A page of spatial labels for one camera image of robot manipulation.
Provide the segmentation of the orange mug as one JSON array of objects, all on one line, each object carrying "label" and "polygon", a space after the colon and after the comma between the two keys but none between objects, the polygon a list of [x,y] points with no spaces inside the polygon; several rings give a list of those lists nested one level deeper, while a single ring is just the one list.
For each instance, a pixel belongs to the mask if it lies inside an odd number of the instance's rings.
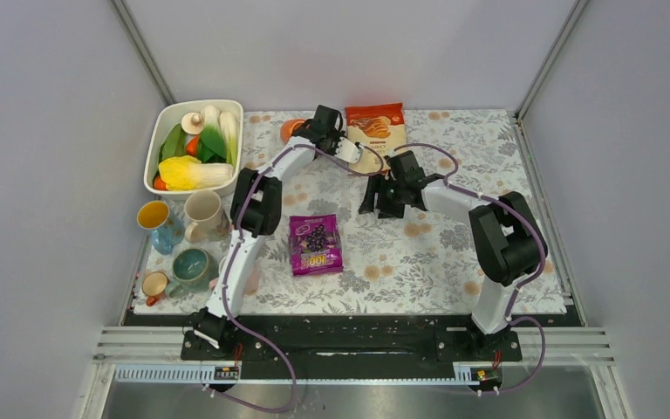
[{"label": "orange mug", "polygon": [[280,139],[283,144],[287,144],[290,141],[293,133],[305,123],[304,119],[292,119],[287,120],[281,126],[279,130]]}]

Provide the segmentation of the purple candy bag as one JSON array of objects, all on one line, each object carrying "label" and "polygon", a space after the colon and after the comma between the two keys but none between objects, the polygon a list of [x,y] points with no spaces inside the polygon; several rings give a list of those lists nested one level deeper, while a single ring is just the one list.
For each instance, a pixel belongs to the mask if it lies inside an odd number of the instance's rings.
[{"label": "purple candy bag", "polygon": [[344,270],[342,244],[334,214],[292,216],[289,229],[294,277],[341,273]]}]

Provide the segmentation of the pink plastic cup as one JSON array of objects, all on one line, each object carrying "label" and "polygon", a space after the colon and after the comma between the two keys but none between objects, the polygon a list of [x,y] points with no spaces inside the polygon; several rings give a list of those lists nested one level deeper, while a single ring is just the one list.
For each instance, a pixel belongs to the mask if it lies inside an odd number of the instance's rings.
[{"label": "pink plastic cup", "polygon": [[[255,264],[253,266],[250,275],[248,276],[246,285],[244,287],[245,295],[252,295],[256,293],[260,283],[260,277],[261,277],[260,267],[257,264]],[[210,291],[213,291],[215,289],[217,283],[221,278],[222,278],[222,269],[219,269],[218,276],[209,282]]]}]

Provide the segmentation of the green ceramic mug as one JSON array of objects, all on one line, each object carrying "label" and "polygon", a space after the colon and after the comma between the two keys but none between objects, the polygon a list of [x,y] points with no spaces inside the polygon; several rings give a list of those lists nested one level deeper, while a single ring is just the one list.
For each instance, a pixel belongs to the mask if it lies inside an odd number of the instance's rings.
[{"label": "green ceramic mug", "polygon": [[171,266],[171,296],[184,292],[206,292],[217,276],[218,263],[207,251],[201,248],[186,249],[174,258]]}]

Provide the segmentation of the blue butterfly mug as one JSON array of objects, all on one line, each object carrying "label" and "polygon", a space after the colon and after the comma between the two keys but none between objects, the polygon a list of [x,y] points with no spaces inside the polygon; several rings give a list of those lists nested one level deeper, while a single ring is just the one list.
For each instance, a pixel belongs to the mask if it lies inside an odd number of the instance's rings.
[{"label": "blue butterfly mug", "polygon": [[136,216],[137,224],[150,235],[151,244],[161,255],[170,255],[184,238],[182,221],[161,200],[145,203]]}]

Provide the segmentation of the small orange cup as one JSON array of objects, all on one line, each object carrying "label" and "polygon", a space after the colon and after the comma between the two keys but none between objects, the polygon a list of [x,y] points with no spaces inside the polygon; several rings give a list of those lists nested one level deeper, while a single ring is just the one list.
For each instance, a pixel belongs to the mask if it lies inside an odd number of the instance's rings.
[{"label": "small orange cup", "polygon": [[154,306],[159,301],[165,299],[167,295],[167,288],[169,286],[169,279],[162,271],[154,271],[145,276],[141,283],[141,292],[146,297],[146,306]]}]

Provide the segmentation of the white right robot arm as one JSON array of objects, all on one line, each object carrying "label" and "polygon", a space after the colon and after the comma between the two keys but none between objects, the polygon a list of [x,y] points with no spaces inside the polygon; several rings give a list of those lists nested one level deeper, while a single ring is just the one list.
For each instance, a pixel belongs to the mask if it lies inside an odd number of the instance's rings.
[{"label": "white right robot arm", "polygon": [[392,153],[387,170],[368,179],[359,211],[402,218],[406,207],[449,216],[468,226],[486,277],[465,337],[470,355],[486,360],[500,347],[520,289],[544,270],[548,248],[524,195],[487,196],[427,174],[411,151]]}]

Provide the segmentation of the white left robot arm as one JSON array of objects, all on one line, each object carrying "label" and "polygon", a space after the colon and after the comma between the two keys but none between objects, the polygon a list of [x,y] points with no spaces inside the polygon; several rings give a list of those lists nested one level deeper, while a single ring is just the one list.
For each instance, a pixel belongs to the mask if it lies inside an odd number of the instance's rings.
[{"label": "white left robot arm", "polygon": [[318,155],[335,157],[343,126],[340,111],[320,105],[312,118],[294,130],[273,160],[258,169],[243,169],[238,175],[230,208],[233,230],[229,252],[215,288],[192,326],[193,336],[214,358],[226,358],[235,350],[233,321],[239,315],[258,252],[279,225],[284,183]]}]

